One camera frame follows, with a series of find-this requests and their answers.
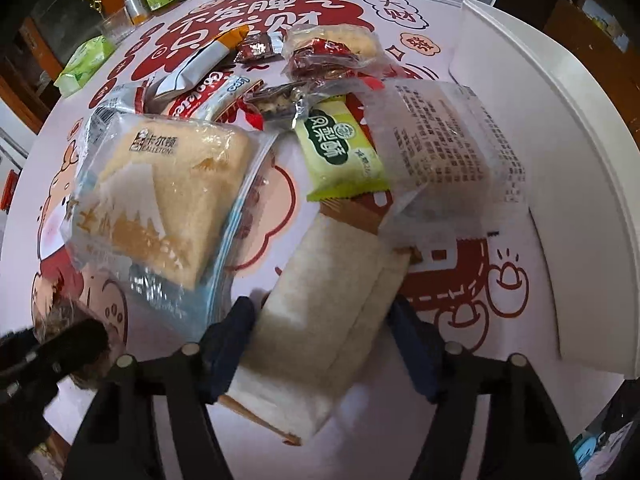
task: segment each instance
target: orange badge graphic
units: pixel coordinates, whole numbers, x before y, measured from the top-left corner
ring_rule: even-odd
[[[403,32],[400,34],[400,42],[408,48],[420,52],[425,56],[435,56],[440,52],[440,47],[437,46],[426,36],[421,34],[414,34],[412,32]]]

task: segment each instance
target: round table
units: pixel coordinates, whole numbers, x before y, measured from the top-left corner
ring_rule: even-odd
[[[170,72],[219,31],[247,23],[258,30],[286,30],[295,23],[353,23],[374,29],[386,52],[415,78],[450,80],[448,65],[459,26],[457,7],[430,0],[188,0],[153,18],[127,38],[82,90],[60,99],[38,136],[15,193],[0,258],[0,331],[32,323],[32,309],[49,301],[49,281],[65,280],[69,294],[116,326],[127,350],[140,360],[168,354],[181,343],[140,300],[102,272],[75,272],[58,232],[73,189],[79,155],[75,138],[92,109],[116,84]],[[283,61],[266,60],[234,73],[285,81]],[[350,103],[366,127],[362,109]],[[273,288],[318,205],[305,201],[310,189],[302,152],[285,136],[269,155],[270,168],[257,197],[260,215],[245,236],[232,295],[259,301]],[[365,196],[383,212],[390,196]],[[552,291],[545,258],[530,217],[500,226],[485,238],[457,240],[446,254],[426,254],[413,266],[401,292],[423,319],[436,322],[448,340],[477,354],[504,359],[522,352],[531,360],[570,438],[581,431],[622,382],[560,360]],[[93,394],[69,380],[46,410],[46,418],[72,441]],[[486,424],[481,399],[465,469],[474,478]],[[279,437],[221,407],[210,408],[220,446],[236,479],[408,478],[434,407],[412,388],[400,355],[384,328],[364,370],[334,415],[308,444],[283,446]],[[166,407],[158,405],[159,431]],[[161,447],[169,456],[167,438]],[[173,478],[175,461],[167,461]]]

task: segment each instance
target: table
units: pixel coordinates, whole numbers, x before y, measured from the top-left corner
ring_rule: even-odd
[[[411,77],[450,80],[459,9],[430,0],[189,0],[145,23],[77,94],[61,100],[47,119],[20,177],[0,258],[0,330],[30,325],[32,309],[50,301],[44,278],[61,276],[75,295],[116,326],[140,360],[167,354],[180,338],[159,326],[140,300],[104,272],[73,271],[58,226],[79,166],[75,137],[92,108],[116,85],[174,69],[192,49],[220,30],[247,23],[286,30],[294,23],[355,23],[374,28],[383,48]],[[234,73],[284,82],[283,62],[265,62]],[[351,110],[366,126],[362,110]],[[295,138],[278,142],[260,189],[262,214],[244,240],[232,295],[259,301],[318,211],[304,199],[310,182]],[[389,195],[362,199],[384,211]],[[446,254],[427,254],[413,266],[401,291],[446,339],[478,354],[504,359],[526,354],[540,375],[570,438],[604,407],[622,377],[559,359],[554,304],[546,263],[531,218],[500,226],[476,240],[457,240]],[[46,411],[47,420],[72,441],[92,398],[69,381]],[[476,429],[486,423],[483,399]],[[412,389],[393,339],[383,329],[353,387],[320,433],[302,448],[283,446],[273,433],[221,406],[210,415],[220,446],[237,479],[407,478],[428,431],[433,407]],[[168,420],[159,415],[160,431]],[[482,453],[474,432],[465,477],[474,477]],[[172,454],[167,439],[161,447]],[[172,478],[171,461],[168,478]]]

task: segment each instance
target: yellow-green wrapper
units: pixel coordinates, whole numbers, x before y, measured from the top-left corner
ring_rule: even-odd
[[[376,150],[343,101],[316,105],[296,134],[313,184],[310,202],[389,189]]]

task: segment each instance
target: green snack package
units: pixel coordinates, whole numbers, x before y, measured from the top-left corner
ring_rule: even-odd
[[[53,85],[58,87],[62,97],[69,97],[91,79],[114,50],[103,36],[85,41],[76,49]]]
[[[344,100],[316,105],[296,125],[296,134],[313,184],[310,202],[389,189],[376,150]]]

